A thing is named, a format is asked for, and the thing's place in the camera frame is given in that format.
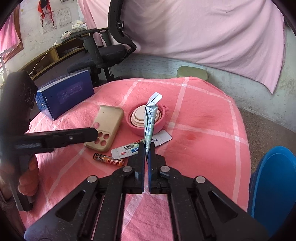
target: human hand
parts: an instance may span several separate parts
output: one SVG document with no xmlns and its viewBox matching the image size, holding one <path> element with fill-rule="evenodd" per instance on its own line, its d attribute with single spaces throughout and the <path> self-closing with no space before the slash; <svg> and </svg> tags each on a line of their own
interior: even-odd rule
<svg viewBox="0 0 296 241">
<path fill-rule="evenodd" d="M 5 162 L 0 164 L 0 190 L 6 200 L 12 196 L 7 176 L 13 174 L 13 172 L 13 166 L 9 163 Z M 18 191 L 27 196 L 35 195 L 38 190 L 38 174 L 39 168 L 37 158 L 33 155 L 29 161 L 28 170 L 19 179 L 20 184 L 18 186 Z"/>
</svg>

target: black chair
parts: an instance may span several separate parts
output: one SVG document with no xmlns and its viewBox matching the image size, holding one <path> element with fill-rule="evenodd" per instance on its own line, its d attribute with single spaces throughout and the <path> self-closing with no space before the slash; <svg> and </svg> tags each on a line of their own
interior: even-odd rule
<svg viewBox="0 0 296 241">
<path fill-rule="evenodd" d="M 101 69 L 104 70 L 108 82 L 120 79 L 114 77 L 110 67 L 119 64 L 136 50 L 136 45 L 133 41 L 122 32 L 124 29 L 124 22 L 120 20 L 122 3 L 123 0 L 111 0 L 108 14 L 108 28 L 94 28 L 80 31 L 62 40 L 62 43 L 65 43 L 73 38 L 80 39 L 83 41 L 83 45 L 87 50 L 83 58 L 68 66 L 67 72 L 69 74 L 81 69 L 90 68 L 94 87 L 100 85 L 98 74 L 101 72 Z M 108 32 L 121 44 L 112 45 Z M 97 47 L 93 37 L 94 33 L 101 34 L 106 47 Z M 128 45 L 130 49 L 126 50 L 124 44 Z"/>
</svg>

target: desk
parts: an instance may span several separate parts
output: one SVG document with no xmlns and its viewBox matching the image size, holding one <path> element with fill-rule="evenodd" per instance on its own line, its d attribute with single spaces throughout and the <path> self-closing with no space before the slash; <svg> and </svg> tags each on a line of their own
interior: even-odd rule
<svg viewBox="0 0 296 241">
<path fill-rule="evenodd" d="M 72 48 L 75 48 L 73 51 L 70 51 L 69 53 L 65 53 L 65 51 L 69 51 Z M 85 48 L 83 46 L 83 41 L 78 39 L 72 39 L 66 43 L 58 44 L 54 47 L 52 47 L 47 55 L 44 57 L 47 51 L 43 52 L 33 60 L 31 60 L 29 63 L 27 63 L 24 67 L 22 67 L 20 70 L 26 71 L 28 74 L 30 74 L 34 68 L 34 66 L 38 63 L 39 60 L 43 59 L 37 64 L 35 67 L 31 79 L 35 81 L 38 77 L 40 77 L 42 74 L 44 74 L 46 71 L 54 67 L 55 65 L 59 64 L 60 62 L 64 61 L 65 59 L 73 56 L 74 54 L 77 54 L 81 51 L 84 51 Z"/>
</svg>

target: orange battery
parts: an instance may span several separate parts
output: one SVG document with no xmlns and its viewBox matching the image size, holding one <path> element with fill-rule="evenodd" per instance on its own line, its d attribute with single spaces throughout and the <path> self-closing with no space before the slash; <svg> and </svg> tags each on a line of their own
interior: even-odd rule
<svg viewBox="0 0 296 241">
<path fill-rule="evenodd" d="M 124 159 L 113 159 L 110 156 L 105 156 L 99 153 L 94 154 L 94 160 L 100 161 L 100 162 L 106 162 L 108 164 L 116 165 L 118 167 L 122 167 L 124 165 Z"/>
</svg>

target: silver rivet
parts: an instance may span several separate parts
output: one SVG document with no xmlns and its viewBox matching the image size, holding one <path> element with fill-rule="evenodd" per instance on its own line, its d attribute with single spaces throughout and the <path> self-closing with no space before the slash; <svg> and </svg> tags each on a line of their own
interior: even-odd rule
<svg viewBox="0 0 296 241">
<path fill-rule="evenodd" d="M 195 180 L 197 183 L 204 183 L 205 182 L 205 178 L 203 176 L 198 176 L 198 177 L 196 177 Z"/>
<path fill-rule="evenodd" d="M 168 167 L 168 166 L 162 166 L 162 167 L 160 168 L 160 170 L 161 170 L 162 172 L 168 172 L 168 171 L 170 170 L 170 167 Z"/>
<path fill-rule="evenodd" d="M 124 168 L 123 168 L 123 171 L 124 172 L 130 172 L 130 171 L 132 171 L 132 167 L 131 166 L 125 166 Z"/>
<path fill-rule="evenodd" d="M 98 179 L 98 178 L 97 178 L 96 176 L 89 176 L 89 177 L 87 178 L 87 181 L 88 181 L 89 183 L 94 183 L 97 179 Z"/>
</svg>

